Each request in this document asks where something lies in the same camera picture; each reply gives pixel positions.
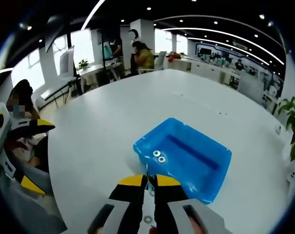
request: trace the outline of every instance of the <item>blue container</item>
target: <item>blue container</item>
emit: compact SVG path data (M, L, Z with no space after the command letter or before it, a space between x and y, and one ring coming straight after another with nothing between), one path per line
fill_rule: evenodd
M133 145L151 175L178 180L189 199L213 202L224 181L232 152L190 126L169 118ZM159 163L153 151L165 158Z

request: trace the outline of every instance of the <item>white tabletop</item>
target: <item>white tabletop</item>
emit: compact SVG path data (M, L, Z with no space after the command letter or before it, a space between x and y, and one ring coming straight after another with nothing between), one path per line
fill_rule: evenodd
M114 62L114 63L106 63L106 68L112 68L112 67L118 67L121 63ZM78 73L81 77L85 78L91 74L95 74L99 71L101 71L104 68L103 64L93 64L89 66L87 69L79 69Z
M169 117L232 151L224 183L209 204L227 229L235 234L268 233L287 207L284 141L275 133L278 121L239 92L177 70L102 86L53 114L50 176L66 225L86 230L95 208L118 181L141 173L133 144ZM152 215L153 203L147 207Z

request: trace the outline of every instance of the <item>black ceiling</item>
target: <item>black ceiling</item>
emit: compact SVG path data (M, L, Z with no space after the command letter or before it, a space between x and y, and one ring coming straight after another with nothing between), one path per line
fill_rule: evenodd
M84 0L83 2L41 0L37 1L37 4L34 4L33 1L20 0L17 4L6 1L7 0L2 0L0 3L5 12L12 11L10 15L13 17L5 18L2 22L6 26L0 26L1 40L4 41L4 38L7 37L10 32L13 32L13 28L15 28L15 40L9 48L8 59L10 61L7 67L14 66L31 50L40 46L39 39L43 37L46 22L52 15L67 15L72 21L72 30L78 30L82 27L86 17L98 2L98 0ZM279 44L282 44L277 26L282 25L282 29L280 30L284 32L283 35L286 34L285 32L288 32L285 19L289 22L290 16L282 14L284 10L288 8L291 8L291 6L289 7L276 2L266 3L265 0L255 0L252 2L233 0L230 2L222 1L222 3L218 1L202 0L183 0L175 2L172 0L150 0L147 2L137 0L106 0L96 12L88 26L100 28L114 23L129 24L137 19L158 20L182 15L217 16L246 23L269 35ZM264 14L265 19L260 19L259 14ZM285 60L283 48L278 43L250 27L224 19L217 19L216 21L218 21L218 24L215 25L213 24L215 20L207 17L187 17L183 18L183 20L183 23L180 23L177 19L161 20L157 22L157 27L166 27L164 24L169 24L174 27L208 28L232 33L255 42L275 54L282 61ZM268 27L267 24L271 20L274 21L274 25ZM31 25L32 30L27 31L26 29L19 28L20 23ZM196 38L208 35L209 38L216 41L233 39L225 35L202 31L187 30L187 33L194 35L193 37ZM270 55L263 53L263 51L257 47L252 46L251 48L255 55L266 61L272 60L276 66L275 69L279 71L283 70L280 66L281 64L272 59Z

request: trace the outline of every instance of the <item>ceiling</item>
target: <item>ceiling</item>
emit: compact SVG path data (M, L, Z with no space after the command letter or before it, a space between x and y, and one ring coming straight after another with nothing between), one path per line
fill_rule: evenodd
M40 0L34 5L33 1L30 0L20 0L18 4L8 3L6 1L7 0L1 1L3 6L6 3L13 6L10 8L16 9L16 11L12 11L12 19L6 18L6 22L4 22L8 25L5 27L6 30L3 29L3 27L1 28L0 36L2 36L2 41L0 41L0 44L10 33L13 33L15 36L12 44L7 47L7 67L14 66L32 50L42 46L39 43L39 39L44 37L46 22L52 15L67 15L72 22L71 30L79 30L86 17L98 2L98 0L85 0L81 4L71 4L70 1L67 0ZM285 52L281 46L283 42L277 29L280 22L283 22L283 19L279 18L282 16L280 12L283 9L287 9L287 6L278 6L276 3L265 4L265 1L259 0L252 2L233 0L231 4L229 4L228 1L217 3L201 0L183 0L183 3L176 3L172 0L150 0L148 2L139 2L137 0L106 0L93 16L88 27L101 28L116 23L130 24L130 22L137 19L146 19L157 20L157 27L159 28L194 27L213 29L250 40L267 49L285 62ZM264 14L265 19L260 19L260 14ZM187 17L164 19L173 16ZM203 16L222 17L235 21ZM271 20L274 21L274 25L268 27L268 22ZM20 28L20 23L23 23L25 28ZM26 29L28 25L32 26L32 29L29 31ZM198 30L176 30L172 32L182 35L186 32L188 36L194 38L203 38L204 35L207 35L207 38L215 41L224 42L229 40L230 44L234 39L234 37L221 33ZM284 74L285 67L276 59L273 59L272 56L263 52L263 50L258 47L245 41L242 42L248 48L252 49L253 54L265 61L272 60L273 63L270 64L271 69Z

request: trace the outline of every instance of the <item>woman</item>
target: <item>woman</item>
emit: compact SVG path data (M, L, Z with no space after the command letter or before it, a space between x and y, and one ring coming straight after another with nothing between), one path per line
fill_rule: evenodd
M132 44L135 52L135 63L139 69L153 69L154 68L154 55L151 49L145 43L135 41Z
M6 103L8 111L15 118L40 119L31 100L33 89L26 79L21 80L12 90ZM49 172L47 147L48 137L21 138L18 142L25 145L14 149L13 154L22 162L28 163L42 171Z

